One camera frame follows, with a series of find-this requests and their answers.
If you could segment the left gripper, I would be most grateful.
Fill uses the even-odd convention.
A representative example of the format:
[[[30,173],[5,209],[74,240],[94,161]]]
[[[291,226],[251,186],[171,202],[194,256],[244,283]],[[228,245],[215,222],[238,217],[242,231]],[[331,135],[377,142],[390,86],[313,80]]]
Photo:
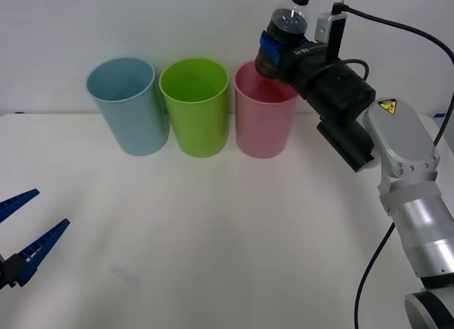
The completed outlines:
[[[39,193],[37,189],[32,189],[5,201],[1,201],[0,223],[5,221],[31,199],[35,198]],[[69,224],[70,221],[64,219],[20,252],[13,254],[6,260],[1,257],[1,289],[5,286],[13,288],[15,285],[26,285],[38,271],[39,265],[60,239]]]

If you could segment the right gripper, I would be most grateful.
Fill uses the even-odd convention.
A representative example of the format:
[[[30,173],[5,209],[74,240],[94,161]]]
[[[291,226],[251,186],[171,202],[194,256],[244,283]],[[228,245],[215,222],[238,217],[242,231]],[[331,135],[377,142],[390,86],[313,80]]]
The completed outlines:
[[[292,48],[280,45],[264,30],[260,36],[260,49],[277,66],[278,80],[291,86],[295,84],[295,91],[305,96],[318,90],[333,95],[341,93],[341,84],[335,78],[336,69],[321,71],[340,61],[338,55],[331,54],[327,44],[310,42],[304,36],[300,46]]]

